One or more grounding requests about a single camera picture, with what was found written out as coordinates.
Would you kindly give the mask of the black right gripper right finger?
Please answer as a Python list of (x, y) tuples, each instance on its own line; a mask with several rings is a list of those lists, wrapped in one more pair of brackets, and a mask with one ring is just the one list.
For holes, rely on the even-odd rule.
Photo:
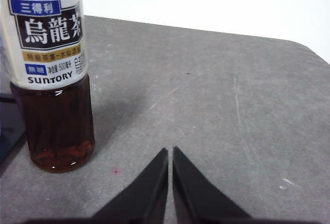
[(251, 215), (218, 190), (179, 147), (173, 148), (173, 193), (183, 223), (249, 223)]

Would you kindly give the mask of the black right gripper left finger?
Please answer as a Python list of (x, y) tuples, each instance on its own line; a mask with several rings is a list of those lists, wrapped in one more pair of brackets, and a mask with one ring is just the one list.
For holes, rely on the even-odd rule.
[(136, 179), (97, 211), (98, 223), (163, 223), (168, 195), (168, 150), (163, 148)]

